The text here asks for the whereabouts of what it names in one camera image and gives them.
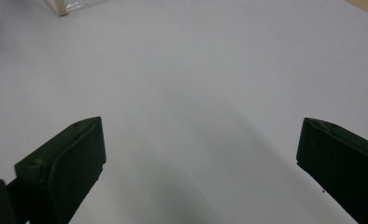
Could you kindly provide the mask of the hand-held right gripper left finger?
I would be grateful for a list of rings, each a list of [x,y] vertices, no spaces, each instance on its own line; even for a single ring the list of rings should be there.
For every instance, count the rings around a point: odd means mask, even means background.
[[[68,224],[106,163],[102,119],[69,125],[15,165],[31,224]]]

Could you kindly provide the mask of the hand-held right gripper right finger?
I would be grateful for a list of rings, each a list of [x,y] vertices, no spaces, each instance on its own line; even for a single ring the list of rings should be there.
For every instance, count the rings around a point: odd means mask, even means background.
[[[368,224],[368,140],[306,118],[296,160],[359,224]]]

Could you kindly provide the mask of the transparent bag with beige trim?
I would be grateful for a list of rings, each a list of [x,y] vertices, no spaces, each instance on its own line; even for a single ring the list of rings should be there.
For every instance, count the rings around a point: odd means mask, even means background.
[[[59,17],[66,16],[70,12],[92,7],[106,2],[107,0],[43,0],[50,9]]]

